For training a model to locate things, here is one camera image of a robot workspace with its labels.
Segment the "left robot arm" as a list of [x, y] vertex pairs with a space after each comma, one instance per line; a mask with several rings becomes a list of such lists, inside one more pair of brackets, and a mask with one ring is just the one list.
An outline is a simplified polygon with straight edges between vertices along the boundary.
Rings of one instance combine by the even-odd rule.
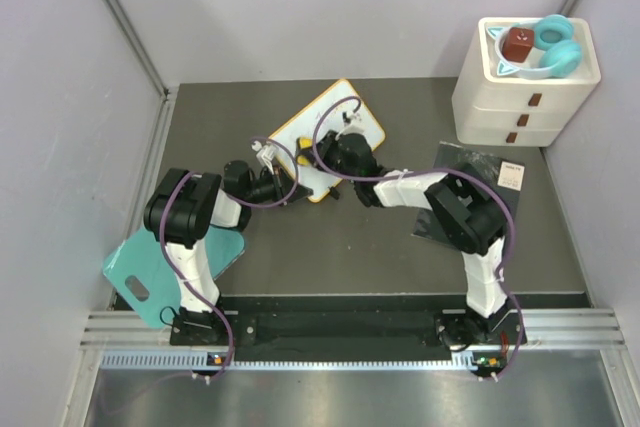
[[255, 173], [241, 160], [228, 162], [222, 175], [166, 172], [145, 207], [143, 224], [163, 246], [179, 283], [180, 309], [197, 313], [191, 328], [203, 342], [220, 341], [227, 329], [225, 317], [213, 310], [220, 291], [206, 252], [209, 228], [241, 232], [253, 207], [282, 206], [312, 193], [282, 167]]

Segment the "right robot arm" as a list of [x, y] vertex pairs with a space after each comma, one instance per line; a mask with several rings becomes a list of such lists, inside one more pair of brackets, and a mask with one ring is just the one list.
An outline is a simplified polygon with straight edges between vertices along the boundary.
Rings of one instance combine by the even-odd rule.
[[475, 177], [469, 164], [415, 174], [380, 165], [364, 135], [328, 133], [311, 144], [314, 167], [350, 181], [367, 207], [430, 211], [445, 240], [463, 257], [469, 335], [487, 343], [504, 327], [498, 313], [507, 303], [500, 285], [508, 208]]

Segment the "yellow framed whiteboard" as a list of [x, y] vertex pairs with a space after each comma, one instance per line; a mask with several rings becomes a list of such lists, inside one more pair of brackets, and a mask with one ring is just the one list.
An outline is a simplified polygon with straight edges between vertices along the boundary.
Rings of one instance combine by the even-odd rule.
[[[321, 95], [294, 115], [290, 120], [278, 128], [270, 138], [285, 146], [292, 155], [296, 153], [296, 139], [298, 137], [312, 138], [316, 125], [330, 107], [347, 97], [357, 97], [359, 94], [346, 79], [340, 79], [327, 88]], [[364, 101], [356, 100], [342, 102], [321, 122], [317, 143], [329, 132], [341, 133], [344, 128], [343, 118], [357, 113], [361, 117], [364, 127], [364, 137], [372, 150], [377, 149], [386, 139], [386, 133]], [[329, 188], [336, 187], [341, 179], [313, 167], [299, 166], [299, 182], [313, 190], [308, 198], [310, 202], [318, 203], [329, 195]]]

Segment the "yellow black whiteboard eraser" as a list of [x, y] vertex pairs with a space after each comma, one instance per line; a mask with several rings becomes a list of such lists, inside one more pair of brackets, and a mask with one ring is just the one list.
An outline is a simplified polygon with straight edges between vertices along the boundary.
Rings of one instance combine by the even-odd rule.
[[315, 156], [313, 153], [313, 141], [308, 137], [298, 137], [296, 139], [296, 163], [300, 166], [315, 166]]

